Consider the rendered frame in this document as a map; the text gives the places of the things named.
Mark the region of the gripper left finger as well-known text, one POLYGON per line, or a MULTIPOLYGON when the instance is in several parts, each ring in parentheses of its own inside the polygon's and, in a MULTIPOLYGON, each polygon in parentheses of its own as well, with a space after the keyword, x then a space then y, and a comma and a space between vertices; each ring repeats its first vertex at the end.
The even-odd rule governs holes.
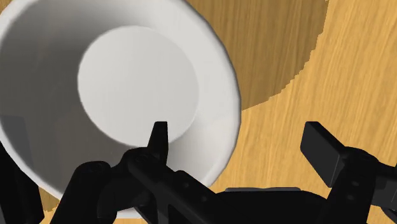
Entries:
POLYGON ((111 167, 79 165, 50 224, 113 224, 134 208, 148 224, 216 224, 207 201, 216 194, 184 171, 167 166, 167 122, 155 122, 148 145, 127 150, 111 167))

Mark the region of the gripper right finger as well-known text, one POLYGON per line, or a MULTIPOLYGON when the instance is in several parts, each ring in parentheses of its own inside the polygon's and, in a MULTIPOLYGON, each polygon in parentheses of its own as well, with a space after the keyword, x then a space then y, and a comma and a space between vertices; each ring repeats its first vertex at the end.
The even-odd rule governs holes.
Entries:
POLYGON ((306 122, 300 150, 331 189, 316 224, 368 224, 371 206, 397 224, 397 164, 344 146, 319 122, 306 122))

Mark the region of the white bowl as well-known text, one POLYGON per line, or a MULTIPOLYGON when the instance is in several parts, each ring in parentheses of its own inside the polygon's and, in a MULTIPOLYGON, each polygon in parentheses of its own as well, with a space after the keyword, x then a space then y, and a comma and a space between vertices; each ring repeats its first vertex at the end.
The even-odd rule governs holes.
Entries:
POLYGON ((11 0, 0 13, 0 142, 56 198, 80 164, 146 146, 157 121, 168 166, 211 186, 240 116, 227 51, 186 0, 11 0))

